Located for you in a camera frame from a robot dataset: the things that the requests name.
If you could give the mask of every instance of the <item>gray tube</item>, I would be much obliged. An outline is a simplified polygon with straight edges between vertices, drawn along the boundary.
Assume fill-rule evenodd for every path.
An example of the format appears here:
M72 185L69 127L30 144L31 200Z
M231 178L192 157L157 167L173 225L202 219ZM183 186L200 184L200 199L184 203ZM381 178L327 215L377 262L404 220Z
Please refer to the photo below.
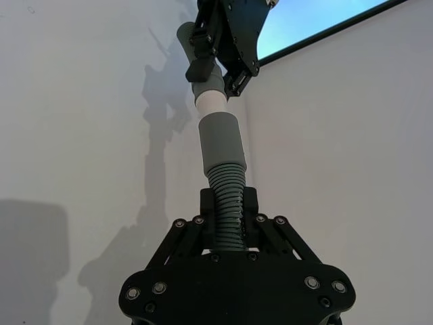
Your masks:
M193 22L183 24L177 31L189 62L194 60L189 38ZM205 83L193 83L196 99L205 91L217 90L225 95L224 79L215 63ZM199 124L204 174L215 196L214 251L245 251L243 205L246 161L237 119L227 112L206 115Z
M238 164L222 164L208 173L215 196L214 251L245 251L243 201L245 169Z
M198 129L205 175L221 164L237 164L246 170L241 133L234 115L227 112L206 115Z

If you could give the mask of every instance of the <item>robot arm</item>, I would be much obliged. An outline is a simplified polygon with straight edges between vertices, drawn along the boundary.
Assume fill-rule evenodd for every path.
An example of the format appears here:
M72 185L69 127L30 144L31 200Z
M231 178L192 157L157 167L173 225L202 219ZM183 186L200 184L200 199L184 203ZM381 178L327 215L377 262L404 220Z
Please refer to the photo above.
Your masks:
M227 99L258 74L256 42L272 5L198 3L196 23L181 26L178 38L191 63L210 188L200 192L200 214L175 220L147 267L123 284L120 308L133 325L341 325L355 303L348 276L323 264L285 217L258 212L239 126L227 112Z

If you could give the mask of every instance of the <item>screen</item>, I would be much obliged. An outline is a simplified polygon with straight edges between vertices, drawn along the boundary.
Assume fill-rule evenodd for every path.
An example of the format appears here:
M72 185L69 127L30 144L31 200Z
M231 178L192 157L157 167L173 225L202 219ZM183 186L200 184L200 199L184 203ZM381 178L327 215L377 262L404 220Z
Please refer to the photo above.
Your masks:
M258 38L261 60L387 0L279 0Z

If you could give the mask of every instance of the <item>bolt head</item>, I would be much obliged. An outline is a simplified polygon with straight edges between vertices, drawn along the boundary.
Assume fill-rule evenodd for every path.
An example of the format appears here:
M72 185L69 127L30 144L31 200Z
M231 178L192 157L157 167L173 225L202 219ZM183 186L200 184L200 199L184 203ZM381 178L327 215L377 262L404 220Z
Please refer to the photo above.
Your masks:
M341 281L332 282L332 288L338 293L346 293L347 292L346 286Z
M279 225L283 225L286 223L286 221L284 220L284 218L281 217L276 217L275 218L275 222L278 223Z
M263 217L262 215L258 215L258 216L256 217L256 220L257 220L258 222L264 222L264 221L266 220L266 218Z
M319 303L324 307L324 308L329 308L331 307L331 301L329 300L329 298L327 297L321 297L319 299Z
M182 228L185 225L185 222L182 220L176 220L175 221L175 226L178 228Z
M316 290L320 287L320 282L314 276L307 276L304 282L307 287L313 290Z
M198 225L201 225L202 223L204 223L204 219L202 217L196 217L194 219L194 222Z
M145 307L144 310L146 313L153 313L156 309L156 305L154 303L148 303Z
M167 290L167 285L163 282L157 282L155 283L152 292L155 295L161 295L162 293L165 293L165 290Z
M127 299L128 300L134 300L134 299L138 298L139 295L140 295L140 289L130 288L127 292Z

